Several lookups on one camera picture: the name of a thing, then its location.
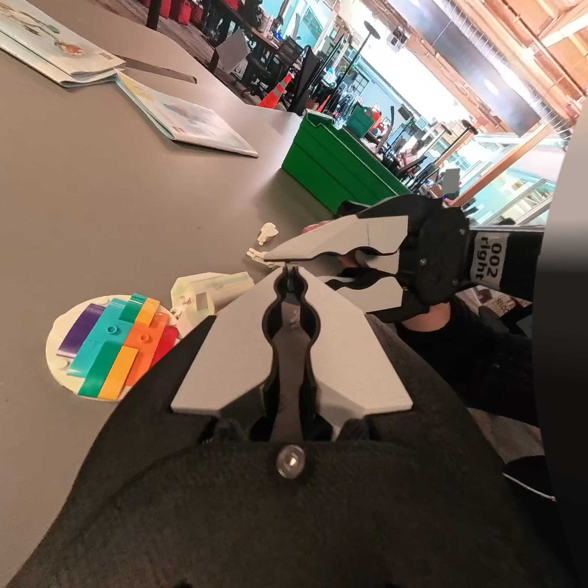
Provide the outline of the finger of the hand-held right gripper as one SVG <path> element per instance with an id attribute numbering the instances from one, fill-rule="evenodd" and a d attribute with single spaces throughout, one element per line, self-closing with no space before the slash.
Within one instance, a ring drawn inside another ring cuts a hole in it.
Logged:
<path id="1" fill-rule="evenodd" d="M 322 276 L 322 282 L 364 314 L 382 322 L 405 319 L 401 309 L 404 290 L 391 274 L 376 269 L 343 269 L 336 276 Z"/>
<path id="2" fill-rule="evenodd" d="M 359 263 L 391 275 L 399 270 L 398 250 L 408 235 L 408 216 L 359 217 L 329 221 L 280 244 L 265 254 L 269 262 L 306 262 L 323 255 L 341 257 L 359 249 Z"/>

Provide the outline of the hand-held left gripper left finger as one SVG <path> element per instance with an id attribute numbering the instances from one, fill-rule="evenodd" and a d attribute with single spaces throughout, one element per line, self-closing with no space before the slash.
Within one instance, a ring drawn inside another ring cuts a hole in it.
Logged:
<path id="1" fill-rule="evenodd" d="M 282 325 L 288 273 L 275 268 L 217 315 L 207 317 L 181 344 L 197 351 L 171 403 L 175 413 L 235 420 L 272 420 L 279 393 L 273 338 Z"/>

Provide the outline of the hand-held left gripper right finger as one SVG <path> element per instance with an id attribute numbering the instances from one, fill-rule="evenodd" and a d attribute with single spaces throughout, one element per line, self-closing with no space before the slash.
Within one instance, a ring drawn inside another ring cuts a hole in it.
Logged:
<path id="1" fill-rule="evenodd" d="M 411 410 L 413 401 L 366 315 L 306 269 L 290 269 L 305 349 L 299 411 L 303 425 L 329 425 Z"/>

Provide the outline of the person's right forearm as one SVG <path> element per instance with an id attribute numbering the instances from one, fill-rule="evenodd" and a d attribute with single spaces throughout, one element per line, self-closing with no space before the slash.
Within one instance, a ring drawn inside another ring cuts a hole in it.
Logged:
<path id="1" fill-rule="evenodd" d="M 496 331 L 457 297 L 449 302 L 451 319 L 445 327 L 415 332 L 396 323 L 400 339 L 468 408 L 540 428 L 532 340 Z"/>

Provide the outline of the white lego assembly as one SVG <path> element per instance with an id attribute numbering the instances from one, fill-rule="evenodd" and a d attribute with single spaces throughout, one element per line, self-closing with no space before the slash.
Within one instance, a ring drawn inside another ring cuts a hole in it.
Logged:
<path id="1" fill-rule="evenodd" d="M 171 314 L 180 338 L 253 287 L 254 281 L 247 272 L 207 272 L 177 278 L 171 290 Z"/>

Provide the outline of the round white rainbow lego plate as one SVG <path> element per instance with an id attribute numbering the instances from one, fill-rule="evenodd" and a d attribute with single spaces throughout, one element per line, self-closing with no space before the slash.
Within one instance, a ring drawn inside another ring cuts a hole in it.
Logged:
<path id="1" fill-rule="evenodd" d="M 180 341 L 177 322 L 158 300 L 138 293 L 88 300 L 55 320 L 48 370 L 77 396 L 120 401 Z"/>

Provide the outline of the lego instruction booklet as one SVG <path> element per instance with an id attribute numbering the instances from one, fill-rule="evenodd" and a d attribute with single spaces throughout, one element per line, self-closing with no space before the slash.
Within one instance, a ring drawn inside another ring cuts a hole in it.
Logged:
<path id="1" fill-rule="evenodd" d="M 111 81 L 125 66 L 28 1 L 1 1 L 1 50 L 64 88 Z"/>
<path id="2" fill-rule="evenodd" d="M 116 83 L 170 140 L 258 158 L 258 152 L 214 111 L 158 92 L 116 70 Z"/>

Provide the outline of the person's right hand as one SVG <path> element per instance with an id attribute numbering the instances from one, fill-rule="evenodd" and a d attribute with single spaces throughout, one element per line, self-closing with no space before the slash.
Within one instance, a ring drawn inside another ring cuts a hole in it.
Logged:
<path id="1" fill-rule="evenodd" d="M 314 231 L 321 226 L 330 223 L 330 220 L 321 221 L 317 224 L 306 226 L 302 233 Z M 343 268 L 359 268 L 355 254 L 347 254 L 338 257 Z M 408 330 L 415 332 L 434 332 L 445 327 L 451 319 L 451 304 L 450 302 L 440 303 L 430 307 L 427 313 L 414 316 L 410 319 L 402 321 L 402 325 Z"/>

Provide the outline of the green plastic bin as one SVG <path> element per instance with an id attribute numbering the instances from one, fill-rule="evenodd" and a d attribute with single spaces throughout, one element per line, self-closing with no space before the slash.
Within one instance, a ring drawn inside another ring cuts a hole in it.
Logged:
<path id="1" fill-rule="evenodd" d="M 363 143 L 316 111 L 305 111 L 282 169 L 332 213 L 343 202 L 369 207 L 409 193 Z"/>

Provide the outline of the person's black hoodie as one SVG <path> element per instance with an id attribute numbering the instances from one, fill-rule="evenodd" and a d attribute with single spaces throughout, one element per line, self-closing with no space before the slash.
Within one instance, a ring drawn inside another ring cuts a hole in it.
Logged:
<path id="1" fill-rule="evenodd" d="M 545 455 L 526 456 L 512 460 L 505 464 L 503 475 L 519 487 L 556 503 Z"/>

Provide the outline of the white panel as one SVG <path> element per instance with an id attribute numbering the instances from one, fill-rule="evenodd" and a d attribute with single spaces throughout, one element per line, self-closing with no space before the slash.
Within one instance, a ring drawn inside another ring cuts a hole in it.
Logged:
<path id="1" fill-rule="evenodd" d="M 243 29 L 228 36 L 215 50 L 218 65 L 225 73 L 232 73 L 251 53 Z"/>

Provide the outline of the grey metal ruler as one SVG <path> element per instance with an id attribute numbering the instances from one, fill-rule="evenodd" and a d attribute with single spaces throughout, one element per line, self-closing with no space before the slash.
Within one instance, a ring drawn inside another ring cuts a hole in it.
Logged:
<path id="1" fill-rule="evenodd" d="M 124 56 L 117 55 L 117 57 L 124 61 L 123 68 L 126 70 L 137 70 L 141 72 L 150 73 L 153 75 L 158 75 L 161 77 L 167 77 L 170 79 L 184 81 L 190 84 L 197 84 L 197 79 L 192 75 L 188 75 L 177 70 L 172 70 L 170 68 L 164 68 L 150 63 L 145 63 Z"/>

